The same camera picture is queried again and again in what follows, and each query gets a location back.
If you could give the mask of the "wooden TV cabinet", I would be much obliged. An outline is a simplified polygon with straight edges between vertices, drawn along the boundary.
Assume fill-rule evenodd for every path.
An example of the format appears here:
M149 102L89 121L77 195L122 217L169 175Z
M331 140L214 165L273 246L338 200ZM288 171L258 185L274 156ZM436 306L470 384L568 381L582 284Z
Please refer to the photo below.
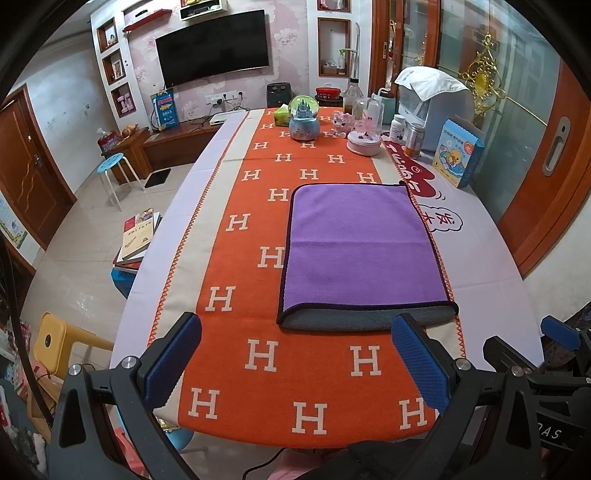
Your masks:
M194 163L219 128L220 125L211 125L205 117L162 132L137 128L102 156L123 153L139 179L145 180L153 171Z

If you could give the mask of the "white cloth on appliance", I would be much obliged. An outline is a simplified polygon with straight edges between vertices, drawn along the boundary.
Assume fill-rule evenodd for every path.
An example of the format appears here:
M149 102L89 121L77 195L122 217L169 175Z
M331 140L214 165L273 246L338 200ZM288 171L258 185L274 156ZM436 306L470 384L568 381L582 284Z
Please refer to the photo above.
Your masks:
M464 83L451 75L432 67L412 66L403 69L394 83L414 91L422 101L444 93L458 93L467 90Z

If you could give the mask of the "orange H pattern table runner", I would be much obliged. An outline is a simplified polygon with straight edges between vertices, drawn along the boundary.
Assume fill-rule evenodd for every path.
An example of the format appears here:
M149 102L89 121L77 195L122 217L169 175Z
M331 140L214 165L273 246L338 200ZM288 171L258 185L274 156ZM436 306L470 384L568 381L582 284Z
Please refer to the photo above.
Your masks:
M322 114L310 142L270 110L230 136L180 238L150 335L183 312L201 340L165 420L262 445L331 448L427 431L437 411L391 340L403 312L464 352L459 308L394 148L349 152Z

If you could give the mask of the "purple grey towel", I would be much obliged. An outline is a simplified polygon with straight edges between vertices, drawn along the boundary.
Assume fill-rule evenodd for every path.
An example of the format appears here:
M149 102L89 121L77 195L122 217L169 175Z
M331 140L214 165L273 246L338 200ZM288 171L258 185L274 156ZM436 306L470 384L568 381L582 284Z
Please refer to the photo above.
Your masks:
M459 314L408 186L321 183L294 190L277 325L373 332L390 329L400 314L423 327Z

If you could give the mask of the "blue castle snow globe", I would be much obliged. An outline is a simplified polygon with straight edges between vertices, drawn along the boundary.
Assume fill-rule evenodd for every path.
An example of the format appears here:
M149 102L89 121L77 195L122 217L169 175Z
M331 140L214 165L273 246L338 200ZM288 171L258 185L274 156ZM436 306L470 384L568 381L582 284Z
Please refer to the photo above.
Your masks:
M317 100L308 95L297 95L288 105L290 109L290 123L288 131L290 138L298 142L315 141L320 135L320 122L318 121Z

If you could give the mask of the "red pot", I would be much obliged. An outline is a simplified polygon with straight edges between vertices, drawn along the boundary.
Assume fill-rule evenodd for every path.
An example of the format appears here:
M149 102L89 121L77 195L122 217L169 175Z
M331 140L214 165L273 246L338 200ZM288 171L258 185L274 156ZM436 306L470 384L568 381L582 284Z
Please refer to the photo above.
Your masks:
M341 89L332 85L322 85L315 88L315 96L322 101L335 102L341 97Z

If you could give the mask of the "white water dispenser appliance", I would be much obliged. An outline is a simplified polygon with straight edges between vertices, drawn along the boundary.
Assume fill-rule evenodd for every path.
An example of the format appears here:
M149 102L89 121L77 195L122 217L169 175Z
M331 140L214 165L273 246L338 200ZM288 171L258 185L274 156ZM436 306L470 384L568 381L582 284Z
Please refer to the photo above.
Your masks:
M470 120L474 115L473 94L467 88L442 91L423 99L414 88L399 87L399 113L408 126L419 124L424 129L422 151L434 153L445 122L456 116Z

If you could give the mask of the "yellow plastic chair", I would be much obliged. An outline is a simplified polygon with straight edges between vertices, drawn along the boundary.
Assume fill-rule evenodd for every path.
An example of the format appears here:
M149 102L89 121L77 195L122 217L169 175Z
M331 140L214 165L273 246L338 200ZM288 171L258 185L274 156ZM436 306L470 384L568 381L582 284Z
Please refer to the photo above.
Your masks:
M50 375L64 380L74 343L112 351L114 344L96 334L70 324L50 312L41 316L40 329L33 355Z

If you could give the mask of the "gold door ornament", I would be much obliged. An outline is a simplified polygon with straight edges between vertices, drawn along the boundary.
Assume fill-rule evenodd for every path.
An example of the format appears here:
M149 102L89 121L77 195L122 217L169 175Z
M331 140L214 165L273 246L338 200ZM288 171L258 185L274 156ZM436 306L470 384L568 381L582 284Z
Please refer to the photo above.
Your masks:
M458 79L473 95L475 117L483 118L500 101L509 101L542 125L547 126L545 120L510 97L503 88L503 80L498 69L497 59L493 53L495 45L492 34L487 32L482 40L482 50L476 54L475 59L468 68L460 72L458 76Z

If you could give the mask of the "blue round stool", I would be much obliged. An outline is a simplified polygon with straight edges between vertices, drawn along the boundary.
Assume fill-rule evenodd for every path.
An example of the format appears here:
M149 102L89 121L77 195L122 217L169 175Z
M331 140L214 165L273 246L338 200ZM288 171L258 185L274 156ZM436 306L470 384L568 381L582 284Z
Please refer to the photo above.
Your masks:
M117 194L117 187L115 186L115 181L117 178L114 174L114 171L116 170L119 171L125 184L131 184L131 179L128 176L128 173L130 173L134 182L137 183L142 190L145 189L145 186L141 182L130 161L123 153L115 153L104 159L98 165L96 173L100 178L101 185L107 194L108 200L113 206L116 206L119 210L122 210L120 199Z

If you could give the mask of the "silver orange supplement jar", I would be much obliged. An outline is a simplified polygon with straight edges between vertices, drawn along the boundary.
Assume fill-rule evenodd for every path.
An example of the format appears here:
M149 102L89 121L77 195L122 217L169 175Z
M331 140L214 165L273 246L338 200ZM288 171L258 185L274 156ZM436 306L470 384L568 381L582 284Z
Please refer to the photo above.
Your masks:
M404 152L410 158L419 157L423 145L425 128L419 123L412 123L407 133Z

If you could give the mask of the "brown wooden door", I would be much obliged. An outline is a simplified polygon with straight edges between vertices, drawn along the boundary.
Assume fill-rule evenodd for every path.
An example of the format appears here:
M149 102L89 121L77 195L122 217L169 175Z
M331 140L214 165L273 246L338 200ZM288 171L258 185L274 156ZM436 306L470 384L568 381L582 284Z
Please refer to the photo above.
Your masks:
M76 202L43 138L25 85L1 105L1 192L42 248Z

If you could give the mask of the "white pill bottle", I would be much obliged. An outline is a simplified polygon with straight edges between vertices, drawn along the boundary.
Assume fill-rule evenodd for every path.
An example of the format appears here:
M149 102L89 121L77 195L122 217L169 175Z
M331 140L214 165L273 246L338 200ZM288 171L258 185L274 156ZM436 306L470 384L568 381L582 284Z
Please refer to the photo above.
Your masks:
M398 143L400 145L405 144L405 134L406 134L406 119L402 114L394 114L394 118L391 121L390 126L390 139L394 143Z

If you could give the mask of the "black small heater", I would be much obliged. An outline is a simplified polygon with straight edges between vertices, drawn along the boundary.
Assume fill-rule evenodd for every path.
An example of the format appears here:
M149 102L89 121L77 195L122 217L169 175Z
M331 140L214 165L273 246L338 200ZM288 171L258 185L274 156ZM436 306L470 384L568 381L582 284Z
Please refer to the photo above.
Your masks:
M293 91L288 82L273 82L266 85L266 106L278 108L290 104L293 99Z

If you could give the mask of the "blue duck picture box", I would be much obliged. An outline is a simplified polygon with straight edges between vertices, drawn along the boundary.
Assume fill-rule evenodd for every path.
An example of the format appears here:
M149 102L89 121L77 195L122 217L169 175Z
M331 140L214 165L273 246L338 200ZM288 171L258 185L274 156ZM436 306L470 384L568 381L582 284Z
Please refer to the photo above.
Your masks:
M466 187L485 149L483 132L459 116L443 125L433 167L454 187Z

